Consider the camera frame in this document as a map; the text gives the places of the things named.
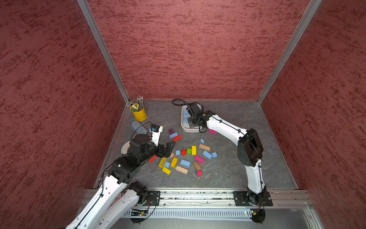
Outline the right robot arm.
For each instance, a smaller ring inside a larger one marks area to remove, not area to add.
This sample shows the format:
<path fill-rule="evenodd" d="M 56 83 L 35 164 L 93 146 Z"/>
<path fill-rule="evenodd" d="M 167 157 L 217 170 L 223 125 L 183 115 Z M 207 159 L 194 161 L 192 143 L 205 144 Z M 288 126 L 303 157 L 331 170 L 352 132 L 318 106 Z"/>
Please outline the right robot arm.
<path fill-rule="evenodd" d="M 237 158 L 247 174 L 247 199 L 252 206 L 261 206 L 267 192 L 262 173 L 263 146 L 256 130 L 239 128 L 211 111 L 188 112 L 190 127 L 213 130 L 237 146 Z"/>

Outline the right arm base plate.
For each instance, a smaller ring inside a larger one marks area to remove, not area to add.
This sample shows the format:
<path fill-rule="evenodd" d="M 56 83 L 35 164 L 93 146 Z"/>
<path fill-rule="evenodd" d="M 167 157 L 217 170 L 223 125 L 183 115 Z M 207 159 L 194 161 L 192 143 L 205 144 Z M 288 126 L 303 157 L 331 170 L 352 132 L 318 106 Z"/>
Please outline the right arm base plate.
<path fill-rule="evenodd" d="M 247 191 L 234 191 L 234 202 L 237 207 L 272 207 L 273 202 L 268 191 L 263 193 L 255 194 Z"/>

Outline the long blue block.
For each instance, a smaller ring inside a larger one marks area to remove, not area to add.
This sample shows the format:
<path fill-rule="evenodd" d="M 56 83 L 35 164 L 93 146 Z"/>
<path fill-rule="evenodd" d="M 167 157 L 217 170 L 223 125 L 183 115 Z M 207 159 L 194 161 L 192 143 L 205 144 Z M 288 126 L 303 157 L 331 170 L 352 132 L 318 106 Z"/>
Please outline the long blue block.
<path fill-rule="evenodd" d="M 208 158 L 208 159 L 211 159 L 213 156 L 212 156 L 212 154 L 210 154 L 209 152 L 207 152 L 207 151 L 204 151 L 203 152 L 203 155 L 206 157 L 206 158 Z"/>
<path fill-rule="evenodd" d="M 173 138 L 175 138 L 175 137 L 177 137 L 178 136 L 178 134 L 177 133 L 172 133 L 172 134 L 170 134 L 169 135 L 169 138 L 170 139 L 173 139 Z"/>

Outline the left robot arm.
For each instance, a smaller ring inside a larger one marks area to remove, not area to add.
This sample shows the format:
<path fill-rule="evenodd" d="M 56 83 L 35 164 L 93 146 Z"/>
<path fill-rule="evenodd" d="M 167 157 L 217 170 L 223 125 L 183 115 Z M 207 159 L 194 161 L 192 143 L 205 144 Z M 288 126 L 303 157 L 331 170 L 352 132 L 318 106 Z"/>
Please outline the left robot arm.
<path fill-rule="evenodd" d="M 108 174 L 102 176 L 101 187 L 67 228 L 109 229 L 132 207 L 147 202 L 147 187 L 131 180 L 154 156 L 170 157 L 175 142 L 164 145 L 159 138 L 157 132 L 133 137 L 127 153 L 113 162 Z"/>

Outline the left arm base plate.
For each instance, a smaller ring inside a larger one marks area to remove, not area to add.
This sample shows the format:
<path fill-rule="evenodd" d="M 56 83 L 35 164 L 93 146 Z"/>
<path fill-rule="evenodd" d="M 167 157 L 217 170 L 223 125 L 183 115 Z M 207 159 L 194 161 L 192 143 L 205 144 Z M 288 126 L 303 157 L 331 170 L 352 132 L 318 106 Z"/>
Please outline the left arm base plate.
<path fill-rule="evenodd" d="M 142 206 L 158 206 L 160 202 L 161 191 L 158 190 L 148 190 L 146 200 Z"/>

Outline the white plastic tub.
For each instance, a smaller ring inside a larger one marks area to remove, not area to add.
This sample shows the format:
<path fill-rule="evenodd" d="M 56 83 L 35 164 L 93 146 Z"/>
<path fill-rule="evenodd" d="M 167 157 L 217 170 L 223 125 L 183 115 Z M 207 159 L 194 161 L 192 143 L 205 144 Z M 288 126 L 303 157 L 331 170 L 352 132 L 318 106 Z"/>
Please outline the white plastic tub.
<path fill-rule="evenodd" d="M 186 111 L 187 105 L 182 106 L 181 109 L 181 127 L 184 132 L 187 133 L 199 133 L 199 128 L 190 128 L 188 125 L 188 118 L 183 117 L 183 111 Z"/>

